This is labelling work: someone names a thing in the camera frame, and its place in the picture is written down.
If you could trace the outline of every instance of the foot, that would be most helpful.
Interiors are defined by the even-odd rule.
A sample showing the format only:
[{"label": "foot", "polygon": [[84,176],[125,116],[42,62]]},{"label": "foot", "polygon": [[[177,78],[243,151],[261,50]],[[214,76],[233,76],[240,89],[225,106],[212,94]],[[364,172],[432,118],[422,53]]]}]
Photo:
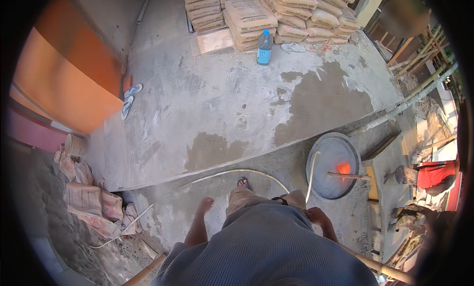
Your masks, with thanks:
[{"label": "foot", "polygon": [[246,177],[240,178],[237,182],[237,186],[250,189],[250,186],[248,184],[248,180]]},{"label": "foot", "polygon": [[196,213],[206,214],[210,211],[210,209],[212,209],[212,207],[214,207],[214,199],[210,197],[205,197],[199,204],[198,211],[196,211]]}]

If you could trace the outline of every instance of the orange wall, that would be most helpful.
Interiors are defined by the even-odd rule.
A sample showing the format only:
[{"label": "orange wall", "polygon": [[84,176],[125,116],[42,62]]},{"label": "orange wall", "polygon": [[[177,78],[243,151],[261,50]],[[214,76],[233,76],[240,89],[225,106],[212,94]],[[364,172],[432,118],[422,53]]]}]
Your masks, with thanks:
[{"label": "orange wall", "polygon": [[[35,28],[23,47],[13,81],[47,115],[82,133],[91,133],[123,104],[65,59]],[[18,98],[15,93],[10,96]]]},{"label": "orange wall", "polygon": [[35,28],[66,60],[119,97],[122,62],[86,25],[69,0],[51,0]]}]

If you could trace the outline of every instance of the hand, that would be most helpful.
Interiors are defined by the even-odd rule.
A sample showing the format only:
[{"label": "hand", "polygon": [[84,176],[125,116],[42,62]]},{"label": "hand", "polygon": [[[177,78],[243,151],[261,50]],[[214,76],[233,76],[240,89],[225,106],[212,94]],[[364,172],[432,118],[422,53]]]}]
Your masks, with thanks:
[{"label": "hand", "polygon": [[214,206],[214,199],[210,197],[205,197],[202,199],[201,203],[199,204],[198,211],[196,213],[203,213],[206,214],[210,211],[210,209]]},{"label": "hand", "polygon": [[324,214],[324,212],[318,208],[313,207],[304,211],[305,215],[310,219],[313,224],[322,226],[328,223],[329,218]]}]

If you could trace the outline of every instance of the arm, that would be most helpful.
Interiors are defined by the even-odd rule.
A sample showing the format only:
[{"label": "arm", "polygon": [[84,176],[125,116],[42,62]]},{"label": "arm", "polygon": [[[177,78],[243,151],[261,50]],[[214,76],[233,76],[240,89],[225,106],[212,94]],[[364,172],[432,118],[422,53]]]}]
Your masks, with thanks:
[{"label": "arm", "polygon": [[323,237],[330,239],[336,243],[337,241],[336,233],[334,232],[334,227],[332,226],[331,220],[324,214],[324,212],[318,208],[313,207],[304,211],[306,216],[310,219],[313,224],[319,225],[323,230]]},{"label": "arm", "polygon": [[184,243],[187,246],[193,247],[208,241],[206,224],[204,223],[204,215],[209,212],[213,205],[214,200],[210,197],[206,197],[201,201],[198,210],[196,210],[196,214],[194,215],[191,228],[189,229],[186,239],[184,240]]}]

